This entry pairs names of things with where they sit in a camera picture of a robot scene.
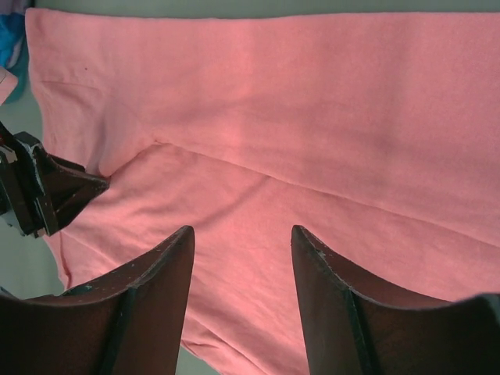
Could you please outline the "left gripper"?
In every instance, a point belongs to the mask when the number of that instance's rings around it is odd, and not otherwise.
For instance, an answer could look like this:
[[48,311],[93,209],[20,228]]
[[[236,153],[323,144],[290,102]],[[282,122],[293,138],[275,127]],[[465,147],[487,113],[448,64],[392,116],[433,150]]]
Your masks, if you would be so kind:
[[1,126],[1,218],[23,236],[52,236],[109,188],[109,181],[47,153],[31,155],[37,139]]

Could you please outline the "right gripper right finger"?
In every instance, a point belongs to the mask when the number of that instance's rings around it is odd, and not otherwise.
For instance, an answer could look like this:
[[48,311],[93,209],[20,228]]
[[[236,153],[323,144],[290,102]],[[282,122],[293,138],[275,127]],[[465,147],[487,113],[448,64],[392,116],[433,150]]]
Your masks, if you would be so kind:
[[299,225],[291,253],[310,373],[498,373],[497,294],[446,302],[410,291]]

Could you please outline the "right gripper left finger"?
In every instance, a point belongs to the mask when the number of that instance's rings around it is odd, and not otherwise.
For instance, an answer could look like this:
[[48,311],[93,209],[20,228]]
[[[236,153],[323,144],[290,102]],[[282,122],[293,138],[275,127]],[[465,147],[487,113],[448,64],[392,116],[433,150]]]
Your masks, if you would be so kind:
[[194,254],[185,226],[61,295],[2,293],[2,373],[175,373]]

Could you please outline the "salmon pink t-shirt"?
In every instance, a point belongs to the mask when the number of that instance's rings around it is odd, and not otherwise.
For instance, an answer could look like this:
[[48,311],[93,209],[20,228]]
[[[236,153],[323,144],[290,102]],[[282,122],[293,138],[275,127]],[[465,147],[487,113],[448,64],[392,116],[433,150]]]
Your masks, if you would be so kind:
[[499,15],[27,12],[45,148],[109,190],[48,238],[66,288],[195,229],[183,346],[305,374],[295,224],[419,293],[499,289]]

